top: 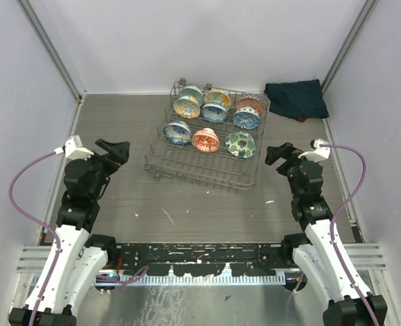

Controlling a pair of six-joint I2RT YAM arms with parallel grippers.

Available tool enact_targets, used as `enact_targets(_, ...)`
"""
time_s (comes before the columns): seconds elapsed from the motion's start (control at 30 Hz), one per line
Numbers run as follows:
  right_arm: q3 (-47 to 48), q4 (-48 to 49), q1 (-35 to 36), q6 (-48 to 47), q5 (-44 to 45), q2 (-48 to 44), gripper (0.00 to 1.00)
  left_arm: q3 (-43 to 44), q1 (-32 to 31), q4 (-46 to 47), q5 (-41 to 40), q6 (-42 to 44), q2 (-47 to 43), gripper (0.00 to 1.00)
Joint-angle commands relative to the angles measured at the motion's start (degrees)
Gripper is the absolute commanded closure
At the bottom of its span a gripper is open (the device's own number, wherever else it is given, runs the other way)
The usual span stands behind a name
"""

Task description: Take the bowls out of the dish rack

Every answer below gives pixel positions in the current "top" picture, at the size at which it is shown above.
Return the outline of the green leaf pattern bowl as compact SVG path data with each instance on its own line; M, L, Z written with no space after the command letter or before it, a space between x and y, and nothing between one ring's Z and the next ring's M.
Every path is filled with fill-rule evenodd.
M225 138L225 148L240 159L251 158L256 152L254 138L247 132L239 131L229 134Z

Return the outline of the blue floral bowl front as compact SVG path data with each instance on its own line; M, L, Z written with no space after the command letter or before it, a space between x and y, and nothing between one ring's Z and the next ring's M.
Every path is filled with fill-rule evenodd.
M188 145L192 140L190 127L183 121L168 123L163 129L163 134L175 145Z

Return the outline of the orange floral bowl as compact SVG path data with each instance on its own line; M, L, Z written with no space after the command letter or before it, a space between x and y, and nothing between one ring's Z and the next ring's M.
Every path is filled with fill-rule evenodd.
M195 148L203 152L216 152L220 148L219 137L210 128L197 131L192 136L191 142Z

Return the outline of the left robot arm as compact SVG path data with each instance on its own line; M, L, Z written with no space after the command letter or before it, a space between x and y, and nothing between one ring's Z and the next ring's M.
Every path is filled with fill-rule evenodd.
M98 217L99 200L111 176L128 162L130 143L98 139L103 154L86 149L77 135L22 168L9 186L12 206L23 216L53 235L50 253L36 286L21 308L12 308L10 325L76 325L75 313L100 269L111 269L119 261L115 238L91 233ZM63 194L55 228L24 211L13 197L19 177L33 165L63 155Z

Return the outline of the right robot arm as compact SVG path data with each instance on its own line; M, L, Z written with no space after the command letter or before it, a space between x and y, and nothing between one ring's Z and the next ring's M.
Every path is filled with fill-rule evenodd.
M375 295L358 274L347 254L332 212L322 195L321 161L333 146L322 139L311 141L302 151L291 143L269 146L265 163L284 162L277 172L287 178L292 193L292 215L302 231L281 242L281 259L288 267L299 267L326 305L324 325L383 325L387 303Z

